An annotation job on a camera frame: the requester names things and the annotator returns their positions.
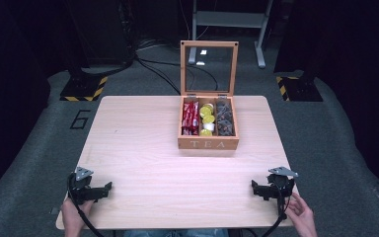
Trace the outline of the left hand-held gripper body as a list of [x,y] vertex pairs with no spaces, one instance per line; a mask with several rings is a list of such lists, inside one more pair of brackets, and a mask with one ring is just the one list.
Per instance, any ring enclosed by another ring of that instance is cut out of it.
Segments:
[[95,194],[100,194],[96,188],[91,188],[93,171],[77,167],[67,179],[68,196],[76,204],[83,204],[86,200],[93,200]]

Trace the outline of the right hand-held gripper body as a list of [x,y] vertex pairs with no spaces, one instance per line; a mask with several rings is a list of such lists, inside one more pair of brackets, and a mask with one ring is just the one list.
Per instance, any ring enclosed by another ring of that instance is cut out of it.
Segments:
[[294,179],[298,177],[298,173],[283,166],[271,168],[268,171],[269,194],[265,199],[290,197],[295,185]]

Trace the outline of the person's left hand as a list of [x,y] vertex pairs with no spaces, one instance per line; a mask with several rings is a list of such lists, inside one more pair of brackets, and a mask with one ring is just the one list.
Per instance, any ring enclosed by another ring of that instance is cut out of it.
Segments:
[[[83,204],[80,204],[79,208],[85,213],[86,216],[88,216],[93,203],[94,202],[92,200],[87,200]],[[63,202],[61,212],[66,232],[80,231],[85,225],[84,220],[80,216],[79,211],[71,198],[68,197]]]

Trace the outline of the person's right hand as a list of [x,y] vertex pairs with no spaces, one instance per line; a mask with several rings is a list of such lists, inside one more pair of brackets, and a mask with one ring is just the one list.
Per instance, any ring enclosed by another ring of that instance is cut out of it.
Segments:
[[314,212],[297,193],[292,194],[292,200],[287,204],[285,214],[291,219],[300,237],[317,237]]

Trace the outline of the wooden tea box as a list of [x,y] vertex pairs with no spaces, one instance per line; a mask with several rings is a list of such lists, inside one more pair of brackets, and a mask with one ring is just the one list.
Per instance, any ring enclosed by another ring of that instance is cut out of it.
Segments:
[[[234,88],[239,44],[236,41],[183,40],[181,42],[181,104],[178,147],[181,149],[235,150],[239,131],[234,105]],[[198,135],[182,135],[185,102],[198,102]],[[233,112],[234,135],[219,136],[217,103],[230,104]],[[201,107],[210,107],[215,116],[212,136],[200,136],[203,118]]]

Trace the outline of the pile of dark tea bags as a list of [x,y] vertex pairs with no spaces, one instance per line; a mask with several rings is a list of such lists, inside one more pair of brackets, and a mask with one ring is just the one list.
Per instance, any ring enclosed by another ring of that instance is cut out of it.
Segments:
[[229,103],[224,101],[217,103],[216,121],[219,136],[234,135],[233,112]]

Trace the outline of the person's blue jeans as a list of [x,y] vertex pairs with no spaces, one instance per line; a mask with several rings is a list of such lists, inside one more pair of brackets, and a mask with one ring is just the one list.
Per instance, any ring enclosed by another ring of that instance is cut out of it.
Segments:
[[126,230],[123,237],[230,237],[223,228],[181,230]]

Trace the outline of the stack of red packets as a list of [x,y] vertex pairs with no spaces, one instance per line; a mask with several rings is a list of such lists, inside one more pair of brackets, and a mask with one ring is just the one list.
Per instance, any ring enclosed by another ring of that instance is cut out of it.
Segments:
[[198,102],[184,103],[182,135],[198,135]]

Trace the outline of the black striped stand base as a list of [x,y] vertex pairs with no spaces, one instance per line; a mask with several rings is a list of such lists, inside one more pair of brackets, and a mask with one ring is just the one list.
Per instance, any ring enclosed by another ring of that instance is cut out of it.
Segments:
[[320,95],[314,82],[304,82],[298,77],[276,78],[279,92],[282,99],[286,102],[322,102]]
[[69,69],[69,80],[60,93],[61,101],[96,101],[103,92],[108,76],[88,73],[82,69]]

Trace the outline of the grey metal stand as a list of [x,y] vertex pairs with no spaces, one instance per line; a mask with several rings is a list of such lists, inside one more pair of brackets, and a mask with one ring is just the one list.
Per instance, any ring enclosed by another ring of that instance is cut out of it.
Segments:
[[265,69],[263,42],[272,5],[273,0],[265,0],[263,13],[217,12],[198,10],[197,0],[192,0],[191,39],[198,39],[197,28],[199,26],[259,29],[260,34],[255,41],[255,52],[258,67]]

